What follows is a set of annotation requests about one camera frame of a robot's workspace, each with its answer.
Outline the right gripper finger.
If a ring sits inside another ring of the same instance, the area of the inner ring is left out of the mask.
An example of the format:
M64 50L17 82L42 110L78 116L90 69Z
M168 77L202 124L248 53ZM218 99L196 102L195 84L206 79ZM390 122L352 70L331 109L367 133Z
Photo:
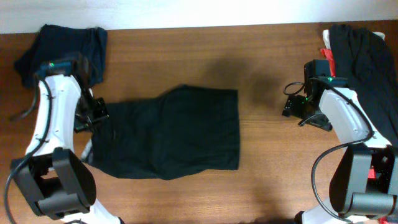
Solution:
M295 114L295 96L290 95L287 98L284 109L282 110L282 116L289 117Z
M313 115L309 116L308 118L301 120L298 123L298 125L300 127L302 127L306 124L309 124L316 128L320 128L324 131L332 130L332 125L331 125L329 119L324 114L313 114Z

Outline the black shorts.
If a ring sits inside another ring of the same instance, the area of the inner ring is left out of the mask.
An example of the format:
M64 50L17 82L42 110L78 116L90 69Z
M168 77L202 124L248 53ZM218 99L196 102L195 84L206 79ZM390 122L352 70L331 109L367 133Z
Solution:
M109 103L81 159L119 179L237 170L238 102L237 90L181 85L156 98Z

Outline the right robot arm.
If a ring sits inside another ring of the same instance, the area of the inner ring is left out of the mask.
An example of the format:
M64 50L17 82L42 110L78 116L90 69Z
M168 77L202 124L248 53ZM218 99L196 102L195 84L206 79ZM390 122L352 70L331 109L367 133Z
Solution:
M285 93L283 116L300 118L299 126L335 131L340 145L315 160L311 185L318 205L298 212L294 222L359 223L397 217L397 147L372 124L347 78L333 77L327 60L312 60L304 65L299 85L304 94ZM344 154L330 181L329 197L322 200L316 169L327 154L339 149Z

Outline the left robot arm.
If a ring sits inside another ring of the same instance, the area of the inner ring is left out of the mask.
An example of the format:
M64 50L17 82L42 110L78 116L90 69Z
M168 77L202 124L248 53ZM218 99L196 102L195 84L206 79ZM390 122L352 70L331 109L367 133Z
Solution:
M11 162L6 181L15 182L38 217L65 223L122 223L96 197L96 184L73 148L73 135L95 131L109 117L89 86L91 65L80 53L41 64L34 72L38 106L25 156Z

